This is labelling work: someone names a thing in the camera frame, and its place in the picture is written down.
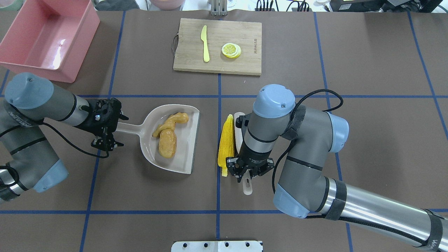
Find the yellow food toy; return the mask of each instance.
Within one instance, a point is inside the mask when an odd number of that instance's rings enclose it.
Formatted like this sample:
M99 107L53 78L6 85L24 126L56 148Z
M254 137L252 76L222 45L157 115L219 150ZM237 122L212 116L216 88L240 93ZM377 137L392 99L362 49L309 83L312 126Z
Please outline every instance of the yellow food toy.
M221 132L220 148L218 150L218 166L222 168L221 175L227 177L225 159L235 156L235 136L233 132L233 115L228 115Z
M174 133L176 123L187 123L187 113L177 113L168 117L164 124L159 124L152 133L153 137L160 137L159 153L164 158L172 158L176 154L177 137Z

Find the lemon slice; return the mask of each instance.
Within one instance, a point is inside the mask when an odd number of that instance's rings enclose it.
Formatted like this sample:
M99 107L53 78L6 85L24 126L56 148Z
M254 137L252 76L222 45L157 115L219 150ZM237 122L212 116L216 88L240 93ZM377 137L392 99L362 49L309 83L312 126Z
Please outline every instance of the lemon slice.
M241 55L241 47L234 43L227 43L221 49L227 58L238 58Z
M237 45L237 44L235 44L235 45L237 47L237 51L236 51L234 56L230 57L232 59L236 59L236 58L238 58L241 55L241 47L239 45Z
M233 43L227 43L223 45L221 50L226 57L232 57L236 55L237 47Z

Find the wooden cutting board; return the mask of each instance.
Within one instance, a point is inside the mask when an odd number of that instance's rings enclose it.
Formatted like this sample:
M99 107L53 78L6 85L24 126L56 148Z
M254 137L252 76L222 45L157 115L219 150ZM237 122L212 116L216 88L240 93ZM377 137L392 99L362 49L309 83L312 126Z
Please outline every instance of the wooden cutting board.
M202 57L201 31L207 25L210 61ZM225 43L241 47L241 55L230 59L221 52ZM182 18L173 69L177 71L261 75L261 23Z

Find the table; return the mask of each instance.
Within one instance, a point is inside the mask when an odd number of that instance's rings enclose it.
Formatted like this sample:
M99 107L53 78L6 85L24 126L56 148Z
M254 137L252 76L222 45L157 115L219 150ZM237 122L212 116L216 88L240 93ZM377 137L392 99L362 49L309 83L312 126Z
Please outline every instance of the table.
M0 38L15 12L0 13ZM0 205L0 250L169 251L174 241L263 241L264 251L418 251L353 224L286 216L272 203L271 173L242 193L220 177L216 153L228 114L250 113L258 90L280 83L302 96L328 87L350 124L324 175L410 205L448 213L448 16L425 13L257 13L224 20L263 23L261 77L175 72L171 41L181 17L209 11L98 12L101 23L75 83L54 82L84 98L116 97L129 123L155 107L188 104L201 111L191 175L149 164L137 136L106 160L85 156L43 128L70 172L45 193L27 191ZM4 85L14 73L0 68ZM305 105L326 109L325 95ZM92 152L92 135L49 120ZM276 160L288 142L279 139ZM0 146L0 163L10 160Z

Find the dustpan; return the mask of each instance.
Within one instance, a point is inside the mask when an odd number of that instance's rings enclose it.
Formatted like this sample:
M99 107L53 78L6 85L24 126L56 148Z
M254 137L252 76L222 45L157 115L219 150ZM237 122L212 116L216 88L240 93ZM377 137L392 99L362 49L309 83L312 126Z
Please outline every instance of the dustpan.
M177 136L176 154L172 158L164 158L159 154L159 138L152 137L159 124L172 114L187 113L189 120L186 124L176 124L174 132ZM135 134L140 138L140 148L145 158L153 165L184 174L191 174L194 160L194 150L199 127L199 110L193 106L181 104L167 104L152 110L142 124L133 125L119 122L116 130Z

